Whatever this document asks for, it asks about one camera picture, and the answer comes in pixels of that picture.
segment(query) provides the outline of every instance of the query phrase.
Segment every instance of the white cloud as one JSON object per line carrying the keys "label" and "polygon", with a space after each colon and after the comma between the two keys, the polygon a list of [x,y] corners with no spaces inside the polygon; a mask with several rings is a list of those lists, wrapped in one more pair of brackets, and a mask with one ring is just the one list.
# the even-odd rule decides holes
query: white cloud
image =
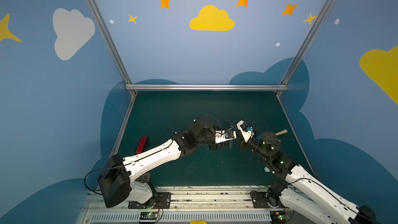
{"label": "white cloud", "polygon": [[58,36],[54,45],[55,52],[64,61],[76,54],[96,31],[94,22],[75,9],[56,9],[52,16],[52,24]]}

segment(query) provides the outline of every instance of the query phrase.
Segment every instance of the red object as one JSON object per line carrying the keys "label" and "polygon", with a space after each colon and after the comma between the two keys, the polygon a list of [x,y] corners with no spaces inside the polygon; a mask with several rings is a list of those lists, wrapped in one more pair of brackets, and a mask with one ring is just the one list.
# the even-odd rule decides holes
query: red object
{"label": "red object", "polygon": [[148,138],[142,137],[140,139],[140,142],[138,143],[137,149],[135,150],[135,154],[138,155],[139,153],[142,153],[145,150],[147,143],[148,143]]}

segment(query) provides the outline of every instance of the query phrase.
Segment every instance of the wire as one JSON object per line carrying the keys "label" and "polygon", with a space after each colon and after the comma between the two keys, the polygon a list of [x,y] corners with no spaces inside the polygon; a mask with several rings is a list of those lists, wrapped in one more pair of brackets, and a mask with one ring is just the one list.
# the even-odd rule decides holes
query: wire
{"label": "wire", "polygon": [[[124,167],[124,166],[126,166],[126,165],[129,165],[129,164],[131,164],[131,163],[123,164],[123,165],[120,165],[120,166],[116,166],[116,167],[112,167],[112,168],[107,168],[107,169],[118,169],[118,168],[122,168],[122,167]],[[102,195],[101,193],[95,192],[94,190],[90,189],[90,188],[87,186],[87,184],[86,184],[87,176],[88,176],[91,172],[96,172],[96,171],[99,171],[99,170],[106,170],[106,169],[95,169],[95,170],[90,171],[90,172],[87,173],[87,175],[84,177],[83,182],[84,182],[84,186],[85,186],[88,190],[90,190],[90,191],[96,193],[97,195]]]}
{"label": "wire", "polygon": [[189,126],[186,126],[186,127],[184,127],[184,128],[182,128],[181,129],[181,131],[179,131],[179,132],[177,132],[177,133],[180,133],[180,132],[182,132],[185,128],[187,128],[187,127],[190,127],[191,125],[193,125],[193,123],[192,124],[190,124]]}
{"label": "wire", "polygon": [[209,116],[209,117],[212,117],[213,119],[215,119],[215,120],[217,121],[218,126],[220,127],[220,130],[222,130],[221,125],[220,125],[220,122],[219,122],[215,117],[213,117],[213,116],[211,116],[211,115],[208,115],[208,114],[203,114],[203,115],[201,115],[201,116]]}
{"label": "wire", "polygon": [[293,218],[293,215],[295,215],[295,211],[294,211],[294,210],[293,210],[292,216],[289,215],[290,219],[289,219],[288,221],[286,221],[285,224],[286,224],[287,222],[289,222],[289,221]]}
{"label": "wire", "polygon": [[153,205],[154,207],[159,207],[161,210],[162,210],[162,216],[161,217],[159,217],[159,219],[157,220],[157,221],[155,221],[154,223],[152,223],[152,224],[155,224],[155,223],[157,223],[158,221],[160,221],[162,218],[163,218],[163,214],[164,214],[164,210],[163,210],[163,208],[159,205]]}
{"label": "wire", "polygon": [[381,222],[377,222],[377,221],[375,221],[375,220],[369,219],[369,218],[367,218],[367,217],[361,215],[360,213],[357,213],[357,212],[355,212],[354,210],[350,209],[350,208],[347,207],[343,202],[341,202],[339,199],[337,199],[337,197],[335,197],[335,196],[334,196],[330,191],[328,191],[325,187],[323,187],[321,184],[319,184],[319,183],[317,183],[317,182],[315,182],[315,181],[312,181],[311,179],[308,179],[308,178],[300,178],[300,179],[298,179],[298,180],[296,180],[296,181],[294,181],[294,182],[291,182],[291,183],[288,182],[288,181],[286,181],[286,180],[285,180],[285,181],[286,181],[287,183],[292,184],[292,183],[298,182],[298,181],[300,181],[300,180],[302,180],[302,179],[306,179],[306,180],[308,180],[308,181],[310,181],[310,182],[312,182],[312,183],[317,184],[318,186],[320,186],[321,188],[323,188],[324,191],[328,192],[333,198],[335,198],[340,204],[342,204],[344,207],[346,207],[347,209],[351,210],[351,211],[354,212],[355,214],[361,216],[362,218],[365,218],[365,219],[367,219],[367,220],[369,220],[369,221],[371,221],[371,222],[377,223],[377,224],[383,224],[383,223],[381,223]]}

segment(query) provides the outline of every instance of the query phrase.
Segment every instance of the dark blue cloud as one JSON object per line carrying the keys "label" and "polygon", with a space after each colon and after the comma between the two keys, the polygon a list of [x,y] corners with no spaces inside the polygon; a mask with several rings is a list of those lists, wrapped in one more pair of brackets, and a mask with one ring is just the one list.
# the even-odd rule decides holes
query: dark blue cloud
{"label": "dark blue cloud", "polygon": [[398,212],[386,215],[386,208],[398,208],[398,181],[379,162],[366,152],[336,139],[314,139],[311,125],[300,112],[310,85],[307,67],[301,61],[289,82],[289,90],[281,101],[293,128],[317,176],[330,189],[376,213],[376,219],[390,223],[398,219]]}
{"label": "dark blue cloud", "polygon": [[[101,120],[101,159],[92,169],[99,169],[105,165],[119,132],[131,98],[124,86],[124,82],[117,83],[105,101]],[[89,187],[94,188],[97,185],[98,173],[90,174],[87,180]],[[52,184],[12,208],[0,218],[0,224],[75,223],[87,197],[87,191],[82,178]]]}
{"label": "dark blue cloud", "polygon": [[137,82],[136,84],[178,84],[178,83],[164,79],[149,79]]}
{"label": "dark blue cloud", "polygon": [[264,73],[261,72],[243,72],[234,76],[230,85],[278,85],[287,68],[292,62],[293,57],[284,59],[275,63]]}
{"label": "dark blue cloud", "polygon": [[76,223],[86,197],[87,190],[83,185],[83,179],[54,183],[8,211],[0,218],[0,224]]}

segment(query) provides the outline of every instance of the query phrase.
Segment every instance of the green table surface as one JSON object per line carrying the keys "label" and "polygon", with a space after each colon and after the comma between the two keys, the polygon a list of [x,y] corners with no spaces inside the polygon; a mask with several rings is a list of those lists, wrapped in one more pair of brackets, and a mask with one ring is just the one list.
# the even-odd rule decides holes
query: green table surface
{"label": "green table surface", "polygon": [[[229,122],[235,126],[240,120],[262,132],[279,132],[282,152],[296,163],[310,168],[289,126],[274,92],[229,91],[140,91],[118,151],[120,157],[132,156],[142,136],[149,138],[146,150],[152,149],[179,132],[200,115],[215,117],[224,128]],[[264,171],[265,162],[252,151],[239,149],[234,140],[232,148],[209,150],[200,146],[193,154],[164,163],[152,170],[150,181],[155,186],[212,186],[212,185],[271,185],[277,179]]]}

